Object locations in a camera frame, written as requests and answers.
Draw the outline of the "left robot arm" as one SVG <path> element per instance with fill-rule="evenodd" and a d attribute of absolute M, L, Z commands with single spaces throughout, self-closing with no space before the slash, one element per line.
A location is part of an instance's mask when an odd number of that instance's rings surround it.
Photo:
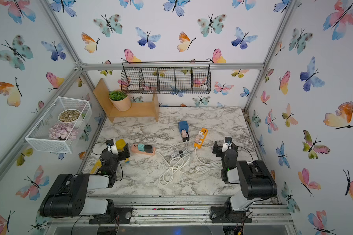
<path fill-rule="evenodd" d="M 39 214 L 43 217 L 64 218 L 82 215 L 104 215 L 109 212 L 112 202 L 108 199 L 87 197 L 89 191 L 109 189 L 120 180 L 117 170 L 121 161 L 130 157 L 129 145 L 124 140 L 116 143 L 106 141 L 106 148 L 101 152 L 101 166 L 96 173 L 61 174 L 41 203 Z"/>

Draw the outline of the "teal plug adapter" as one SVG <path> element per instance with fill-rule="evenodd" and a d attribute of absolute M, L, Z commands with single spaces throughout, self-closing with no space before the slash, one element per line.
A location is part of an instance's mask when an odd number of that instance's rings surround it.
<path fill-rule="evenodd" d="M 138 150 L 141 151 L 141 152 L 144 152 L 144 151 L 145 151 L 144 147 L 145 147 L 144 144 L 138 144 L 138 145 L 137 145 Z"/>

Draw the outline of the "blue plug adapter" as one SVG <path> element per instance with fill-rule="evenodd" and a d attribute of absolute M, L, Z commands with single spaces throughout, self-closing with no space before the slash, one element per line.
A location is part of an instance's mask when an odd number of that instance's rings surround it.
<path fill-rule="evenodd" d="M 188 125 L 187 121 L 180 121 L 178 123 L 178 129 L 179 129 L 180 133 L 182 133 L 183 130 L 185 130 L 185 132 L 188 133 L 189 125 Z"/>

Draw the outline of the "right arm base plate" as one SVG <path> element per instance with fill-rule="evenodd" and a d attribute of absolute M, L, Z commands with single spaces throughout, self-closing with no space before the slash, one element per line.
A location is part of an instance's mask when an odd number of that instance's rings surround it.
<path fill-rule="evenodd" d="M 210 208 L 209 219 L 212 223 L 252 223 L 249 211 L 233 211 L 226 206 Z"/>

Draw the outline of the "pink power strip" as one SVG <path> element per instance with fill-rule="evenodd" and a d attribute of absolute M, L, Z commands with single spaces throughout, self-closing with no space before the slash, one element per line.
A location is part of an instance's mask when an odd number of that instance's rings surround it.
<path fill-rule="evenodd" d="M 156 154 L 156 148 L 154 147 L 154 152 L 153 153 L 146 153 L 146 152 L 141 152 L 137 148 L 138 144 L 133 144 L 131 147 L 131 152 L 136 153 L 136 154 L 142 154 L 142 155 L 148 155 L 148 156 L 154 156 Z"/>

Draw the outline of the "black plug adapter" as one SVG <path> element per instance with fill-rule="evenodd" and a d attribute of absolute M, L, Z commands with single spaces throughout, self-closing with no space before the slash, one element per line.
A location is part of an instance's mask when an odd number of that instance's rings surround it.
<path fill-rule="evenodd" d="M 144 151 L 146 153 L 153 153 L 154 152 L 154 147 L 151 145 L 144 145 Z"/>

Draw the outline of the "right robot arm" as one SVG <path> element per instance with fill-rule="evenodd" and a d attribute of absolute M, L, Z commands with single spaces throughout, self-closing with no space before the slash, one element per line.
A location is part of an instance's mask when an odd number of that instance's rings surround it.
<path fill-rule="evenodd" d="M 240 186 L 240 191 L 226 202 L 229 212 L 245 212 L 253 203 L 277 196 L 277 185 L 265 163 L 254 159 L 238 160 L 239 148 L 231 137 L 226 137 L 222 146 L 215 142 L 212 150 L 221 159 L 223 182 Z"/>

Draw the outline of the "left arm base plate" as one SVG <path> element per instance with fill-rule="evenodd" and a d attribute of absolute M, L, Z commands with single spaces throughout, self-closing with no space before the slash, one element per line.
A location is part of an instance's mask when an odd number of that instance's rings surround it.
<path fill-rule="evenodd" d="M 106 224 L 116 224 L 116 225 L 126 225 L 130 223 L 132 217 L 133 209 L 130 207 L 109 207 L 105 214 L 94 215 L 92 219 L 89 220 L 91 225 L 106 225 Z"/>

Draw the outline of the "black power strip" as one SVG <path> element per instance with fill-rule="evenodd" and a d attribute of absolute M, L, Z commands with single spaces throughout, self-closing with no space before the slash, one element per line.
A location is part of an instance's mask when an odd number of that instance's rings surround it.
<path fill-rule="evenodd" d="M 181 137 L 183 142 L 188 142 L 190 140 L 189 134 L 185 129 L 182 129 Z"/>

